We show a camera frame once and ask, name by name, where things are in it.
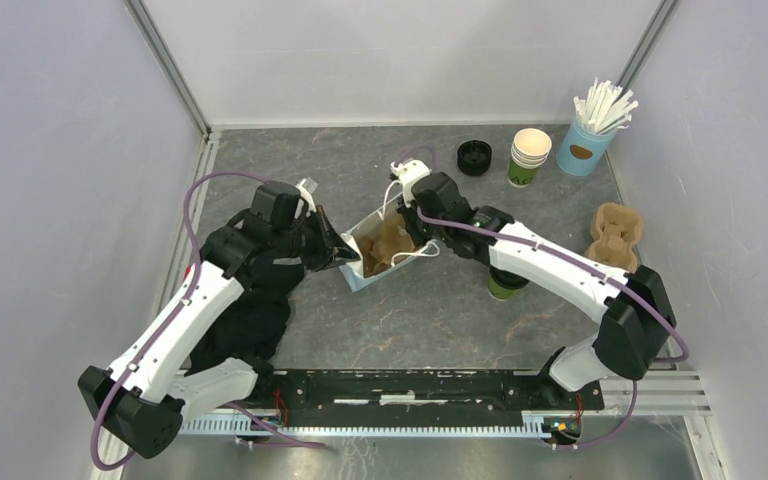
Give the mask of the light blue paper bag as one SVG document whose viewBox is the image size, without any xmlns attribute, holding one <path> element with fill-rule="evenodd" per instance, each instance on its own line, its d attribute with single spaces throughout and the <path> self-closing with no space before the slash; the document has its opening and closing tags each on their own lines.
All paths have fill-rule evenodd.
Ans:
<svg viewBox="0 0 768 480">
<path fill-rule="evenodd" d="M 382 206 L 367 215 L 354 227 L 341 234 L 359 260 L 340 267 L 350 290 L 358 292 L 381 280 L 418 258 L 439 256 L 441 249 L 435 241 L 417 242 L 408 234 L 406 223 L 397 211 L 403 200 L 398 180 L 385 190 Z"/>
</svg>

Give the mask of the green paper coffee cup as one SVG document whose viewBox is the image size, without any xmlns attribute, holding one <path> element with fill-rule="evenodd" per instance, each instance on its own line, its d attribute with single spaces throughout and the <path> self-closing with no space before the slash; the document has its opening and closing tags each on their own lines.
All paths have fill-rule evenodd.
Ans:
<svg viewBox="0 0 768 480">
<path fill-rule="evenodd" d="M 529 280 L 517 274 L 490 267 L 488 277 L 489 294 L 500 301 L 509 300 L 529 284 Z"/>
</svg>

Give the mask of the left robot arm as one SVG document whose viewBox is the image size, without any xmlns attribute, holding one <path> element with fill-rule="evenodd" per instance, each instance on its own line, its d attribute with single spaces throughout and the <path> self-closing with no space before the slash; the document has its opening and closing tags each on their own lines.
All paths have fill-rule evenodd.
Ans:
<svg viewBox="0 0 768 480">
<path fill-rule="evenodd" d="M 182 286 L 133 345 L 84 370 L 77 386 L 95 433 L 148 459 L 202 414 L 272 399 L 274 381 L 260 371 L 286 329 L 290 293 L 307 273 L 358 259 L 315 188 L 308 178 L 259 185 L 248 208 L 195 248 Z"/>
</svg>

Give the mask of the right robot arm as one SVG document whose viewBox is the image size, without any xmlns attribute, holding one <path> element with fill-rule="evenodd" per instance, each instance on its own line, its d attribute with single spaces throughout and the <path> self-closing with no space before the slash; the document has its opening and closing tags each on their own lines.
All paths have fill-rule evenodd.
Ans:
<svg viewBox="0 0 768 480">
<path fill-rule="evenodd" d="M 391 169 L 402 188 L 397 208 L 417 243 L 435 240 L 455 255 L 524 279 L 560 296 L 597 324 L 597 332 L 564 347 L 543 367 L 540 400 L 562 408 L 585 385 L 610 375 L 640 380 L 669 338 L 676 320 L 660 275 L 590 260 L 545 240 L 511 215 L 473 207 L 455 181 L 424 163 Z"/>
</svg>

